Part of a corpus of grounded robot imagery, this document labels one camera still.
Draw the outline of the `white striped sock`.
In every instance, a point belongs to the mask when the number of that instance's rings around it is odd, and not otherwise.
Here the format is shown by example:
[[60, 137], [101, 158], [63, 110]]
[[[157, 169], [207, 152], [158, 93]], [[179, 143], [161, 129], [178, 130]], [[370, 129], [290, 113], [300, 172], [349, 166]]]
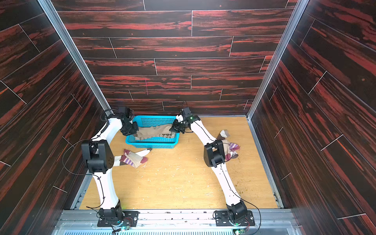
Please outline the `white striped sock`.
[[226, 138], [229, 138], [229, 137], [230, 137], [229, 131], [227, 129], [225, 129], [225, 130], [220, 131], [220, 133], [217, 136], [217, 139], [218, 140], [225, 140]]

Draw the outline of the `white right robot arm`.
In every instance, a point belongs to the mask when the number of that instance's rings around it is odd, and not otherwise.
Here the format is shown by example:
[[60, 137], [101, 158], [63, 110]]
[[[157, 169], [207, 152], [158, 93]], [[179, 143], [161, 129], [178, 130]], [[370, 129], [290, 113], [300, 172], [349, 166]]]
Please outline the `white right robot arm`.
[[203, 159], [205, 164], [212, 169], [220, 183], [226, 200], [229, 221], [233, 225], [240, 225], [246, 220], [248, 210], [228, 173], [224, 142], [211, 135], [204, 127], [200, 117], [192, 114], [188, 107], [180, 110], [180, 114], [176, 116], [170, 131], [184, 134], [187, 128], [196, 134], [204, 145]]

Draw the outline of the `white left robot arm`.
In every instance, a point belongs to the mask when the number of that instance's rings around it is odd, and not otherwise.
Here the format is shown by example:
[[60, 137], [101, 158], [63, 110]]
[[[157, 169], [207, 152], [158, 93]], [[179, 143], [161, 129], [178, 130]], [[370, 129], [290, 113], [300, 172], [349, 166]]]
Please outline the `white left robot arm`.
[[118, 131], [124, 136], [135, 134], [138, 125], [133, 122], [134, 111], [128, 107], [104, 110], [101, 118], [105, 125], [90, 140], [84, 140], [81, 149], [84, 164], [97, 184], [100, 220], [113, 220], [115, 224], [119, 224], [123, 221], [124, 215], [113, 183], [112, 168], [115, 157], [109, 143]]

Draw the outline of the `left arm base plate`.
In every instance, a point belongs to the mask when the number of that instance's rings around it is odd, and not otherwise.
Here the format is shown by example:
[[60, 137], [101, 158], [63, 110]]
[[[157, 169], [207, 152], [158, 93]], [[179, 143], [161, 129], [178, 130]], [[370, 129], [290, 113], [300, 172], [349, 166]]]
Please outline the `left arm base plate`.
[[98, 227], [121, 228], [136, 227], [139, 211], [120, 211], [115, 209], [100, 209], [98, 212]]

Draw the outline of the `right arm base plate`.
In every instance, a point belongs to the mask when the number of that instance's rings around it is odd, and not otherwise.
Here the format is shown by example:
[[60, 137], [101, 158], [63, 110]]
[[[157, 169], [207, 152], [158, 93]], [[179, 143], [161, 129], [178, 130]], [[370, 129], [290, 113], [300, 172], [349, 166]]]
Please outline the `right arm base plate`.
[[217, 227], [252, 227], [255, 226], [253, 213], [247, 211], [245, 214], [235, 215], [235, 212], [221, 210], [214, 211], [212, 215]]

